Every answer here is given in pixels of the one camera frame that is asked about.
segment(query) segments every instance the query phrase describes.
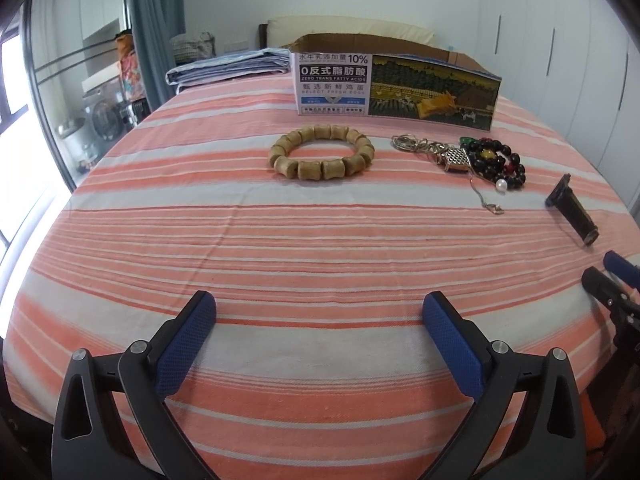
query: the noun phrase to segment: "blue gripper pad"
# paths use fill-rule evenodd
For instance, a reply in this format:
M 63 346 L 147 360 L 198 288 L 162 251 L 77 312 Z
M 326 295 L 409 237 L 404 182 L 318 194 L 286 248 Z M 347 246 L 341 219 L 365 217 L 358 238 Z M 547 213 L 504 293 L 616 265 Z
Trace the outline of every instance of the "blue gripper pad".
M 176 393 L 216 323 L 216 300 L 206 292 L 158 358 L 154 389 L 160 399 Z
M 482 352 L 482 345 L 486 348 L 487 339 L 473 322 L 460 317 L 441 292 L 431 292 L 425 296 L 422 322 L 460 392 L 478 402 L 484 392 L 486 372 L 486 365 L 478 352 Z
M 640 290 L 640 269 L 634 264 L 614 251 L 609 251 L 604 255 L 603 263 L 604 268 L 611 274 L 615 274 L 628 286 Z

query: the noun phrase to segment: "window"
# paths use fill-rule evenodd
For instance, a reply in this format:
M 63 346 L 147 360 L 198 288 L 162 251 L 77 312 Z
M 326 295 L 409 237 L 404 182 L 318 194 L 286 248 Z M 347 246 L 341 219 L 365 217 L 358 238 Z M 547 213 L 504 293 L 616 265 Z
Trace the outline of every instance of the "window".
M 17 29 L 0 38 L 0 261 L 47 187 L 59 179 L 30 107 L 31 95 Z
M 0 136 L 28 110 L 29 88 L 17 29 L 0 38 Z
M 29 83 L 24 69 L 20 36 L 2 43 L 2 74 L 9 112 L 16 114 L 29 100 Z

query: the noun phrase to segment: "pearl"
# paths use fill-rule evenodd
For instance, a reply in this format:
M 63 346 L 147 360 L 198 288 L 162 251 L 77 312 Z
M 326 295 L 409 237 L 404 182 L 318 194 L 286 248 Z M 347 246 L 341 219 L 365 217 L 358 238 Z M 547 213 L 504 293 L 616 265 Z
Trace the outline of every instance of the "pearl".
M 495 183 L 495 189 L 497 189 L 500 193 L 506 193 L 509 185 L 507 181 L 501 178 L 498 182 Z

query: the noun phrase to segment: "pillow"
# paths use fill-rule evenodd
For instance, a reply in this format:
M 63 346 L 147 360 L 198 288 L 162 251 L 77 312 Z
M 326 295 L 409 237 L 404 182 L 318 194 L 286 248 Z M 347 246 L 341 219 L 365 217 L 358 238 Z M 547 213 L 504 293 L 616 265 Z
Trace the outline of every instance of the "pillow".
M 414 43 L 432 44 L 434 32 L 406 23 L 349 18 L 347 16 L 283 16 L 268 21 L 267 46 L 281 47 L 305 34 L 371 34 Z

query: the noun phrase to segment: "farm illustration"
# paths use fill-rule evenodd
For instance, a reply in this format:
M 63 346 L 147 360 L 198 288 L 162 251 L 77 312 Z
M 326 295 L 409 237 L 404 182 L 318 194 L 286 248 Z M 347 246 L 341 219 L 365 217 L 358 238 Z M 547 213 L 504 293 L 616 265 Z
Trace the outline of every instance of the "farm illustration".
M 374 56 L 369 114 L 488 130 L 500 81 L 443 64 Z

